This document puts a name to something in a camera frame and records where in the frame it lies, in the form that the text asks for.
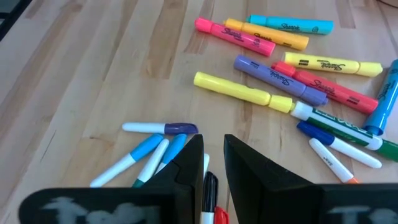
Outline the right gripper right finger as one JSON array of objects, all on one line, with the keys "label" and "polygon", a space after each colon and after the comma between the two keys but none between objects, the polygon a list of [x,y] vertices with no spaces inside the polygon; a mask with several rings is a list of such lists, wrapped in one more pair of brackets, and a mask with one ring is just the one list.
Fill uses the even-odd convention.
[{"label": "right gripper right finger", "polygon": [[232,134],[224,163],[239,224],[398,224],[398,184],[314,184]]}]

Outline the orange cap mini marker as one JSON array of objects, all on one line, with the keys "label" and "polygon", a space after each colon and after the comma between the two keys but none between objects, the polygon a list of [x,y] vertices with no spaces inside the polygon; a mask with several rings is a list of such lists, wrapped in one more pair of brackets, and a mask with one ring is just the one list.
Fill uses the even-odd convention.
[{"label": "orange cap mini marker", "polygon": [[344,184],[358,184],[354,175],[317,139],[309,140],[310,147]]}]

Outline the teal cap mini marker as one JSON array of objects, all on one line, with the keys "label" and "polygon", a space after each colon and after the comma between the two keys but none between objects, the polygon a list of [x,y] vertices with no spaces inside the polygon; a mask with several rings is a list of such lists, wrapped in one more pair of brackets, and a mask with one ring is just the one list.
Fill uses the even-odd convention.
[{"label": "teal cap mini marker", "polygon": [[164,153],[166,152],[166,149],[169,146],[169,142],[170,141],[168,139],[161,140],[145,166],[142,168],[137,179],[134,181],[132,185],[133,188],[139,188],[143,186],[154,175]]}]

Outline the light blue cap mini marker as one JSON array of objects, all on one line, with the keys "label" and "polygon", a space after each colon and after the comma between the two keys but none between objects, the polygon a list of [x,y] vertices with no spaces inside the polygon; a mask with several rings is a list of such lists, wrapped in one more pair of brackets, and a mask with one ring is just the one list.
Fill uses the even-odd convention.
[{"label": "light blue cap mini marker", "polygon": [[90,182],[90,187],[102,187],[117,175],[133,166],[137,161],[148,155],[148,153],[153,151],[163,139],[163,135],[153,134],[147,139],[143,140],[131,152],[126,154],[114,165],[92,180]]},{"label": "light blue cap mini marker", "polygon": [[183,149],[186,140],[186,134],[178,134],[172,139],[160,161],[155,174],[159,173],[171,160],[175,158],[175,156]]}]

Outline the dark blue cap mini marker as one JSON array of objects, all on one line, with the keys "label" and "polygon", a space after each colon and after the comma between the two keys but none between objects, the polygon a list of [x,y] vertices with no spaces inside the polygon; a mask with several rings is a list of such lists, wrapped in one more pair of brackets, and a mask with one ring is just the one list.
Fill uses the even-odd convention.
[{"label": "dark blue cap mini marker", "polygon": [[330,146],[332,149],[374,169],[380,169],[382,163],[369,154],[357,149],[356,147],[344,142],[334,135],[305,121],[300,121],[297,128],[311,138],[319,140],[322,144]]}]

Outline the red cap mini marker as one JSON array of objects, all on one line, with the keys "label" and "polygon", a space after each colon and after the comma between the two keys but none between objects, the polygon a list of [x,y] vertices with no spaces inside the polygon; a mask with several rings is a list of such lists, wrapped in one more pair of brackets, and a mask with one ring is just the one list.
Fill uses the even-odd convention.
[{"label": "red cap mini marker", "polygon": [[213,224],[229,224],[228,212],[223,208],[215,207],[214,223]]}]

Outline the black cap mini marker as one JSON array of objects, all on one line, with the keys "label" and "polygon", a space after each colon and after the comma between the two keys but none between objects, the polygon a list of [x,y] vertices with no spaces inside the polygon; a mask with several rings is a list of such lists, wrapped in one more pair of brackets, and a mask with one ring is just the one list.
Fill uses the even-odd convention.
[{"label": "black cap mini marker", "polygon": [[203,181],[200,224],[214,224],[218,201],[218,178],[208,171]]}]

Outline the green dry-erase marker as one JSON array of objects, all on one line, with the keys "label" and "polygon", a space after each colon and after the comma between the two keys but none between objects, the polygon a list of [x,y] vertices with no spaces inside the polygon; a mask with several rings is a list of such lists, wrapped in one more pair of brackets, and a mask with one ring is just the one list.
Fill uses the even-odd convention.
[{"label": "green dry-erase marker", "polygon": [[398,144],[376,136],[343,119],[297,101],[290,114],[318,128],[324,129],[338,138],[348,140],[383,157],[398,162]]}]

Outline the purple cap mini marker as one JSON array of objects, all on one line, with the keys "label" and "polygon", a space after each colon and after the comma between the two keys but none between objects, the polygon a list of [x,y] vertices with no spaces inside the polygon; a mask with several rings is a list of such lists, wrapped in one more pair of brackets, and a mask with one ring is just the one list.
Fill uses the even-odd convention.
[{"label": "purple cap mini marker", "polygon": [[159,134],[197,134],[198,128],[192,123],[124,123],[122,129],[127,132]]}]

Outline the red highlighter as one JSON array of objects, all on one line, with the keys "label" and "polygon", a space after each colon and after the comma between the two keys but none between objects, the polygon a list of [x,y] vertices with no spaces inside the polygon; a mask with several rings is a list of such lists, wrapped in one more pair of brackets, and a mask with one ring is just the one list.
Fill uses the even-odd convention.
[{"label": "red highlighter", "polygon": [[326,93],[330,99],[364,114],[371,114],[379,104],[376,99],[370,96],[353,91],[313,73],[297,70],[292,65],[288,65],[282,61],[273,63],[271,68],[306,84],[306,86],[320,90]]}]

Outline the yellow highlighter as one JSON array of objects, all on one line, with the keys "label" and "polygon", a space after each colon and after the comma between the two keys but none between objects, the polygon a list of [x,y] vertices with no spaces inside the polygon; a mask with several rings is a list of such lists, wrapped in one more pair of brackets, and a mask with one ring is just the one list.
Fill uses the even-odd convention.
[{"label": "yellow highlighter", "polygon": [[293,52],[286,52],[283,57],[283,62],[297,68],[355,74],[365,77],[376,77],[383,71],[382,65],[376,62],[359,62],[342,58],[322,57]]},{"label": "yellow highlighter", "polygon": [[193,81],[195,86],[232,96],[261,106],[268,106],[274,110],[289,113],[295,108],[292,98],[272,95],[266,91],[249,88],[223,78],[215,77],[203,72],[197,72]]}]

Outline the purple highlighter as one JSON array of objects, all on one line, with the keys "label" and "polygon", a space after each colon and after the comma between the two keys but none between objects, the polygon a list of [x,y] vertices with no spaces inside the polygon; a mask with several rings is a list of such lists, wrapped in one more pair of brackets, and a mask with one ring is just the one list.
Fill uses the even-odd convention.
[{"label": "purple highlighter", "polygon": [[243,55],[238,55],[236,57],[234,68],[290,93],[313,106],[322,106],[328,103],[326,93],[306,86],[292,77],[277,72]]}]

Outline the blue highlighter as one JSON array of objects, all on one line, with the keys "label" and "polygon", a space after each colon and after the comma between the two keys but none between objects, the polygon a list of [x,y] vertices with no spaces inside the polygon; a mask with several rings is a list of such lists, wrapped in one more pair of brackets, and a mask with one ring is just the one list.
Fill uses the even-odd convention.
[{"label": "blue highlighter", "polygon": [[386,128],[387,120],[398,97],[398,59],[395,59],[387,72],[379,90],[377,108],[365,121],[363,128],[377,136],[381,136]]}]

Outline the pink highlighter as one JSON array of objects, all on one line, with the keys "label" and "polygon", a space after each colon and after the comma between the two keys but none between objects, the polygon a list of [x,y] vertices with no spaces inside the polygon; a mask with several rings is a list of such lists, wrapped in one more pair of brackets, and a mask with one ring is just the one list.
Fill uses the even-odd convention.
[{"label": "pink highlighter", "polygon": [[251,34],[246,34],[241,31],[227,28],[224,25],[214,23],[202,17],[196,18],[194,25],[196,30],[211,34],[215,37],[247,48],[266,57],[270,57],[276,47],[276,44],[273,42],[264,40]]}]

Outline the turquoise highlighter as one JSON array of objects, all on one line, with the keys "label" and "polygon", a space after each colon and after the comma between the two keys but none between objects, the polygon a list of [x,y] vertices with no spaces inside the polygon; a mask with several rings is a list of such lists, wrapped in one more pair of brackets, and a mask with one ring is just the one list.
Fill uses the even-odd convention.
[{"label": "turquoise highlighter", "polygon": [[306,34],[330,34],[334,29],[333,21],[318,19],[301,19],[295,17],[270,17],[251,14],[246,18],[251,24],[269,27],[288,32],[306,33]]}]

